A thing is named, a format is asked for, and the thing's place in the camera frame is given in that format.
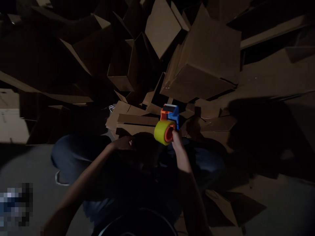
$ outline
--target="yellow tape roll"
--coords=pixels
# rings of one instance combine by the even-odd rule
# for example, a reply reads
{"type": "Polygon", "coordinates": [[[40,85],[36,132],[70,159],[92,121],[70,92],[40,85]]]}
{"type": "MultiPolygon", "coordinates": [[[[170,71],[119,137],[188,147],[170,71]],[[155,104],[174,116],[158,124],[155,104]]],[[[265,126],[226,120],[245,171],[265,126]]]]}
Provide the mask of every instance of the yellow tape roll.
{"type": "Polygon", "coordinates": [[[157,123],[154,129],[154,138],[156,141],[160,142],[161,144],[167,146],[170,145],[171,142],[166,142],[165,141],[165,132],[167,128],[170,125],[175,124],[174,121],[168,121],[168,120],[161,120],[157,123]]]}

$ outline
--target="packing tape roll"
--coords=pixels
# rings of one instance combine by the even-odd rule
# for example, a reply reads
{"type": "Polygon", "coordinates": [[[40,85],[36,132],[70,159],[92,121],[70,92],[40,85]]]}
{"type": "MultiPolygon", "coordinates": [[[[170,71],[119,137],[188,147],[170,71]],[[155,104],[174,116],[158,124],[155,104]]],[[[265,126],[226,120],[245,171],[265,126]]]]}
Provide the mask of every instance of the packing tape roll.
{"type": "Polygon", "coordinates": [[[172,138],[170,140],[165,140],[165,134],[169,130],[169,127],[175,125],[174,121],[169,120],[160,120],[154,129],[154,138],[156,141],[160,142],[161,144],[167,146],[170,145],[172,142],[172,138]]]}

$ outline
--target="hand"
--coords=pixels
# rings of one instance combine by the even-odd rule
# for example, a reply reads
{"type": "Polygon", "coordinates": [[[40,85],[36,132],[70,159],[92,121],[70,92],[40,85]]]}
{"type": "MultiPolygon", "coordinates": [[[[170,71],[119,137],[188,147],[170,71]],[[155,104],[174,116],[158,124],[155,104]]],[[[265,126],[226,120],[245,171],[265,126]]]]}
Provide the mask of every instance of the hand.
{"type": "Polygon", "coordinates": [[[117,139],[113,141],[110,145],[113,146],[115,150],[133,150],[136,149],[133,147],[132,141],[135,139],[135,137],[130,136],[124,136],[120,139],[117,139]]]}
{"type": "Polygon", "coordinates": [[[181,136],[179,135],[179,133],[176,130],[173,130],[172,134],[173,134],[172,145],[173,145],[173,148],[174,148],[175,152],[183,150],[184,149],[184,145],[183,145],[183,143],[181,141],[181,136]]]}

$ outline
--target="pixelated blur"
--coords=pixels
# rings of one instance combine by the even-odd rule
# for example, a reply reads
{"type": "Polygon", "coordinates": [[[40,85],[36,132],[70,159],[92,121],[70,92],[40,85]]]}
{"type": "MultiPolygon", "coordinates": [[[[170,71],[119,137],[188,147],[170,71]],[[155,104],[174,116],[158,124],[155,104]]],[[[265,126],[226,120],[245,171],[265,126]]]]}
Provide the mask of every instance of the pixelated blur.
{"type": "Polygon", "coordinates": [[[28,226],[33,212],[33,184],[23,183],[0,193],[0,232],[28,226]]]}

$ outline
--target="floor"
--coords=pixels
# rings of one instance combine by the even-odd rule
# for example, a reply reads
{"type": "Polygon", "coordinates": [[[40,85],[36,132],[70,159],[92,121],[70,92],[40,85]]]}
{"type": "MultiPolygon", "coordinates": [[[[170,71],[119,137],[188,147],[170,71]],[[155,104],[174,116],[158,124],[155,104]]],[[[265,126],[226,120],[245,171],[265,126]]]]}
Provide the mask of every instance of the floor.
{"type": "MultiPolygon", "coordinates": [[[[67,187],[55,184],[56,169],[51,165],[52,146],[19,147],[0,145],[0,192],[19,183],[33,184],[33,216],[29,227],[0,235],[35,235],[55,210],[67,187]]],[[[315,186],[286,177],[287,184],[260,188],[262,203],[267,209],[250,220],[246,235],[314,235],[312,215],[315,207],[315,186]]],[[[91,235],[93,226],[82,208],[75,215],[68,236],[91,235]]]]}

